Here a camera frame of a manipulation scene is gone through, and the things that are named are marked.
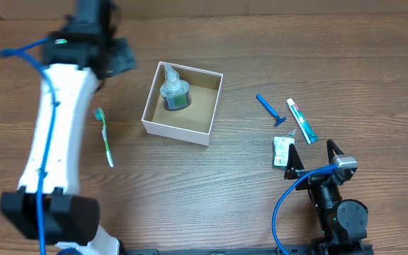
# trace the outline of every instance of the soap dispenser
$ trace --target soap dispenser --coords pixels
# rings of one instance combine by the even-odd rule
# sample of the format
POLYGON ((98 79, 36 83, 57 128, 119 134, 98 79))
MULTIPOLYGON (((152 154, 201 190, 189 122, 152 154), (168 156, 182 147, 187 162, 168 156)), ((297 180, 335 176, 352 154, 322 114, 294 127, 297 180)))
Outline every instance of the soap dispenser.
POLYGON ((165 81, 160 88, 160 94, 165 100, 165 109, 177 111, 190 105, 188 82, 179 79, 179 73, 170 64, 164 64, 165 81))

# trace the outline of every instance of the small package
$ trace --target small package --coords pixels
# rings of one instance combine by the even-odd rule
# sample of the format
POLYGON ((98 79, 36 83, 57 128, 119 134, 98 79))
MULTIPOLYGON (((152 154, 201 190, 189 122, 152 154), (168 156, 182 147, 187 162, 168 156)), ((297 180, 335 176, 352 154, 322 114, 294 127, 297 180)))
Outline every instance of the small package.
POLYGON ((273 138, 273 167, 285 168, 288 165, 289 145, 295 144, 291 137, 273 138))

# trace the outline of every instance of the green toothbrush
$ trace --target green toothbrush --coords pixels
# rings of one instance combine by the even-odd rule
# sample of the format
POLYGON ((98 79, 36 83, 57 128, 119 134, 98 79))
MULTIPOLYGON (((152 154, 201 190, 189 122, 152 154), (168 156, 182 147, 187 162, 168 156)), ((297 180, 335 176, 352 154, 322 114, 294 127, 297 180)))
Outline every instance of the green toothbrush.
POLYGON ((111 152, 110 152, 110 146, 108 145, 108 139, 106 138, 106 121, 105 121, 105 114, 103 113, 103 109, 101 107, 98 107, 96 109, 95 114, 96 114, 96 119, 103 123, 102 135, 103 135, 103 141, 105 142, 106 158, 108 159, 108 163, 110 164, 110 167, 114 167, 113 158, 111 157, 111 152))

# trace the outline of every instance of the wooden surface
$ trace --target wooden surface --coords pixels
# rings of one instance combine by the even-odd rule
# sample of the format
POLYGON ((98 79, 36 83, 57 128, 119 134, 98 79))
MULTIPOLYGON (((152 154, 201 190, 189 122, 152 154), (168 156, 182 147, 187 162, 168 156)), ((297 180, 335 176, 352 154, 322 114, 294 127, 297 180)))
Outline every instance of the wooden surface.
MULTIPOLYGON (((0 21, 0 49, 62 24, 0 21)), ((368 206, 366 242, 377 254, 408 254, 408 15, 128 20, 119 34, 140 68, 108 80, 94 100, 106 112, 115 168, 89 115, 80 179, 83 196, 100 202, 101 224, 128 248, 274 247, 271 213, 292 181, 271 168, 272 139, 297 128, 291 97, 321 139, 308 145, 296 134, 305 167, 326 164, 328 138, 353 153, 358 171, 340 191, 368 206), (225 75, 210 147, 145 132, 158 61, 225 75), (286 122, 273 127, 256 94, 286 122)), ((24 170, 38 98, 35 71, 0 60, 0 193, 14 191, 24 170)), ((285 201, 278 229, 286 244, 319 236, 306 192, 285 201)), ((38 254, 1 214, 0 254, 38 254)))

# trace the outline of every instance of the green light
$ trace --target green light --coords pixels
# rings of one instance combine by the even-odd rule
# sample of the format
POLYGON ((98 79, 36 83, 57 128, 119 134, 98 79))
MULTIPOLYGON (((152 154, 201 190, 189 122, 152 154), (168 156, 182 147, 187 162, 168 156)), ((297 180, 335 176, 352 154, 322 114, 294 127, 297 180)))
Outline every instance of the green light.
POLYGON ((57 40, 55 41, 55 44, 62 44, 62 43, 67 43, 67 40, 65 40, 65 39, 57 39, 57 40))

